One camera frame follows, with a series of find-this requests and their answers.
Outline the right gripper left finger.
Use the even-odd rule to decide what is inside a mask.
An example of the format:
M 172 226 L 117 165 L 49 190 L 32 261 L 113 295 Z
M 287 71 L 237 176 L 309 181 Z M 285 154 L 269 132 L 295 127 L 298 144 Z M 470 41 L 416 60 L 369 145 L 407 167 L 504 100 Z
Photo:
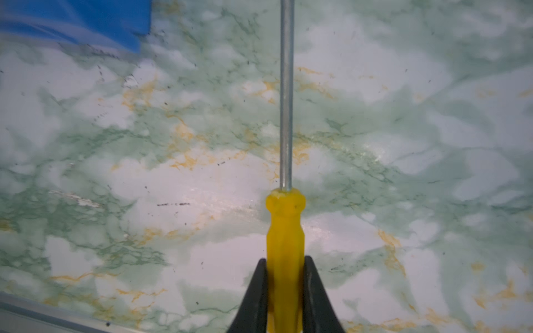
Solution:
M 268 318 L 267 261 L 262 258 L 254 270 L 240 308 L 227 333 L 266 333 Z

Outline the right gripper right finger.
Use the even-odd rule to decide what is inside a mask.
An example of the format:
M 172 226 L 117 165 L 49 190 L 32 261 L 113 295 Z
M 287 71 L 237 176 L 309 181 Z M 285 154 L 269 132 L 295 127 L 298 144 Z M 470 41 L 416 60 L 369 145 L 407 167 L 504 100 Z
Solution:
M 309 255 L 304 262 L 302 322 L 303 333 L 345 333 Z

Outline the yellow handled screwdriver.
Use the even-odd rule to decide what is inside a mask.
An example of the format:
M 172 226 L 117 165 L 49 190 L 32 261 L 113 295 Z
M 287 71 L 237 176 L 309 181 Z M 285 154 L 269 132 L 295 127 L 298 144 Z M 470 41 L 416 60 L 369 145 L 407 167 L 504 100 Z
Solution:
M 266 198 L 269 313 L 275 332 L 300 332 L 305 197 L 292 184 L 295 2 L 282 1 L 280 12 L 280 187 Z

